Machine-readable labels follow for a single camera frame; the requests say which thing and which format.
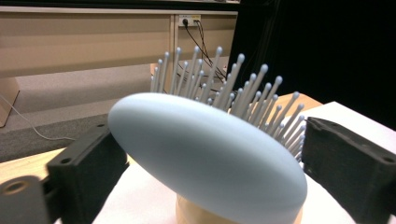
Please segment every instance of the electrical cable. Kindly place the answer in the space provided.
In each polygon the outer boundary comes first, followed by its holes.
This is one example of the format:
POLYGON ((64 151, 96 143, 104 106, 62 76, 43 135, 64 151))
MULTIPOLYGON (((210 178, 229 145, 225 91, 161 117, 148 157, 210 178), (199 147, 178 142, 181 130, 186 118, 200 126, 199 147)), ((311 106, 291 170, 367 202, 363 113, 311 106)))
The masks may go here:
POLYGON ((182 66, 180 63, 178 63, 177 65, 178 65, 181 69, 183 69, 183 66, 182 66))
MULTIPOLYGON (((199 48, 199 50, 206 56, 206 59, 204 59, 204 61, 206 62, 206 64, 207 65, 209 65, 210 67, 212 67, 212 65, 213 65, 213 62, 212 62, 212 60, 210 60, 210 58, 209 58, 209 55, 207 54, 207 52, 205 52, 201 47, 200 47, 200 45, 198 44, 198 42, 195 40, 195 38, 192 36, 192 34, 190 33, 190 31, 189 31, 189 28, 188 28, 188 26, 187 25, 185 25, 185 28, 186 28, 186 31, 187 31, 187 34, 191 37, 191 39, 192 39, 192 41, 194 41, 194 43, 195 43, 195 45, 196 46, 198 46, 198 48, 199 48)), ((218 68, 218 67, 216 67, 216 75, 218 76, 218 78, 220 79, 220 80, 222 80, 222 78, 220 78, 219 77, 219 74, 220 75, 222 75, 224 78, 226 78, 226 76, 224 75, 224 74, 222 74, 222 72, 221 72, 221 70, 218 68)))
POLYGON ((202 40, 202 48, 204 49, 204 51, 207 55, 208 53, 207 53, 207 49, 206 49, 206 45, 205 45, 205 41, 204 41, 204 27, 200 21, 196 21, 196 23, 198 25, 198 31, 199 31, 199 34, 200 34, 201 40, 202 40))
MULTIPOLYGON (((181 74, 180 74, 180 73, 177 73, 177 76, 178 76, 178 77, 181 77, 181 74)), ((184 77, 184 78, 183 78, 183 81, 187 81, 187 78, 184 77)), ((199 84, 199 88, 202 88, 202 84, 201 84, 201 83, 199 84)), ((211 91, 214 91, 214 92, 217 92, 217 91, 218 91, 218 90, 215 90, 215 89, 210 89, 210 90, 211 90, 211 91)))
POLYGON ((25 119, 28 123, 29 123, 29 125, 33 128, 33 130, 35 130, 35 133, 38 135, 38 136, 40 136, 40 137, 42 137, 42 138, 44 138, 44 139, 46 139, 46 140, 50 140, 50 141, 58 141, 58 140, 71 140, 71 141, 75 141, 76 139, 74 139, 74 138, 70 138, 70 137, 56 137, 56 138, 51 138, 51 137, 47 137, 47 136, 45 136, 45 135, 43 135, 42 133, 40 133, 36 128, 35 128, 35 125, 33 125, 33 123, 29 120, 29 119, 27 119, 24 115, 22 115, 1 93, 0 93, 0 97, 9 105, 9 106, 11 106, 11 108, 19 115, 19 116, 21 116, 23 119, 25 119))

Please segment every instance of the white table surface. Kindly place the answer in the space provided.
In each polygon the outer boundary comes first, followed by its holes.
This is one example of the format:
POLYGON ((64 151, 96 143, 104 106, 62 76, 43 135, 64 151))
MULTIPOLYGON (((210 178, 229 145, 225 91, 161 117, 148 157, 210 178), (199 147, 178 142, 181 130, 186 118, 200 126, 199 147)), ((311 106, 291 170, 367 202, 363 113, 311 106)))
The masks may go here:
MULTIPOLYGON (((331 120, 396 153, 396 132, 336 102, 301 113, 306 117, 331 120)), ((327 191, 307 176, 308 196, 303 224, 355 223, 327 191)), ((95 224, 176 224, 176 194, 138 164, 132 164, 109 195, 95 224)), ((391 217, 389 224, 396 224, 391 217)))

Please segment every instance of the light blue ellipsoid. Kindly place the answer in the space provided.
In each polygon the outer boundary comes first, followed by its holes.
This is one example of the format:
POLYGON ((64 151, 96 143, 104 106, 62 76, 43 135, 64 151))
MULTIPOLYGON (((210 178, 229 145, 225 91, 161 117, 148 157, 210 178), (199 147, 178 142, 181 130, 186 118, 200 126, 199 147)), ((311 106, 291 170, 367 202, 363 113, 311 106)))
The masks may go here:
POLYGON ((118 101, 108 125, 121 147, 177 194, 238 223, 292 223, 304 172, 276 140, 222 110, 160 93, 118 101))

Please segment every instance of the wooden table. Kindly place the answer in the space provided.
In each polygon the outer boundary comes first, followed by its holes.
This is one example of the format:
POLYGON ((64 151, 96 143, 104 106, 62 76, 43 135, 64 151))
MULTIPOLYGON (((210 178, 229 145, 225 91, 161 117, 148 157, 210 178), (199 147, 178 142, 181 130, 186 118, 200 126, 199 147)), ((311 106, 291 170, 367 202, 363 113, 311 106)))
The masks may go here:
MULTIPOLYGON (((282 107, 284 107, 289 102, 290 98, 291 94, 280 96, 276 101, 276 104, 282 105, 282 107)), ((304 104, 303 110, 311 109, 322 105, 322 103, 310 98, 307 95, 300 93, 300 96, 294 102, 287 116, 290 116, 291 113, 295 110, 295 107, 299 104, 304 104)), ((4 183, 9 179, 22 175, 36 175, 40 178, 44 178, 48 174, 46 164, 52 158, 58 155, 62 150, 64 149, 56 149, 34 156, 0 163, 0 183, 4 183)))

